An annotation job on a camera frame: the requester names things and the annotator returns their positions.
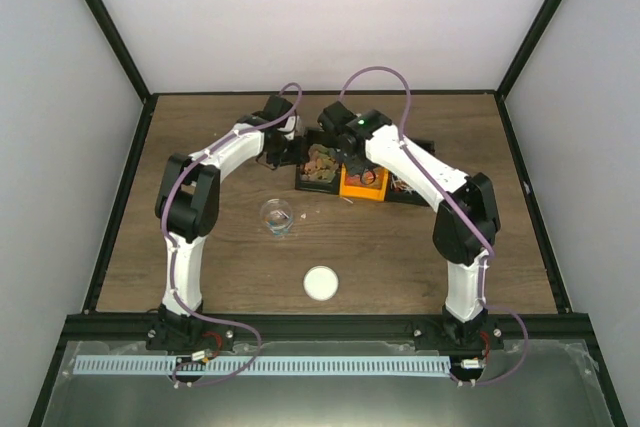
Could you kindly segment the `black bin with popsicle candies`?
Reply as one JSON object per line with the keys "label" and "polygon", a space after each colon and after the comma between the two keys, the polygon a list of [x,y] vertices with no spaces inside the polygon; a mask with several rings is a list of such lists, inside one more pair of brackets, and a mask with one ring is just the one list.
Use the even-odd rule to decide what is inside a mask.
{"label": "black bin with popsicle candies", "polygon": [[295,189],[338,195],[342,162],[337,140],[319,129],[307,129],[296,166]]}

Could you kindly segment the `yellow bin with star candies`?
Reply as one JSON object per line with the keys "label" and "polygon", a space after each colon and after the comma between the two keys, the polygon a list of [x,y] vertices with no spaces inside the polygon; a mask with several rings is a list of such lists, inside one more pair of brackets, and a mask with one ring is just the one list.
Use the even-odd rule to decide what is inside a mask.
{"label": "yellow bin with star candies", "polygon": [[383,202],[389,184],[389,171],[383,167],[374,167],[362,174],[350,174],[345,167],[341,168],[339,195],[346,198],[357,198]]}

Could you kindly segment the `clear plastic cup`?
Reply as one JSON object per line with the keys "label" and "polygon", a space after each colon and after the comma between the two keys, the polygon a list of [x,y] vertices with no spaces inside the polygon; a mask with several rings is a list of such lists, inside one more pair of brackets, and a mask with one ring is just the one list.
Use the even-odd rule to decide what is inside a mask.
{"label": "clear plastic cup", "polygon": [[284,236],[294,223],[294,213],[287,201],[269,199],[261,206],[260,221],[274,236]]}

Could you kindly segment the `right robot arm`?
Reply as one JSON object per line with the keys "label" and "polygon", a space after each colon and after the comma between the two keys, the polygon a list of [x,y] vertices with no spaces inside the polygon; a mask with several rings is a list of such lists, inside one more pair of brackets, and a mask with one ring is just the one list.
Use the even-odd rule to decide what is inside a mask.
{"label": "right robot arm", "polygon": [[463,346],[480,337],[487,317],[485,278],[501,228],[491,180],[435,158],[404,133],[408,113],[395,125],[377,110],[355,114],[337,101],[318,117],[338,142],[343,163],[357,173],[380,166],[419,194],[436,214],[432,239],[447,262],[448,291],[442,329]]}

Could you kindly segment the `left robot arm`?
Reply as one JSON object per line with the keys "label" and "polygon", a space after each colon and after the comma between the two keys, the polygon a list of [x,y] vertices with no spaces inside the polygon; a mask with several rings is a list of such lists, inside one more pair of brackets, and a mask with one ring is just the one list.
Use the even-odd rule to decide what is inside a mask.
{"label": "left robot arm", "polygon": [[270,96],[263,109],[238,119],[211,145],[167,161],[155,204],[167,248],[166,287],[158,320],[170,340],[195,344],[204,333],[201,262],[219,217],[220,189],[235,169],[295,139],[297,102]]}

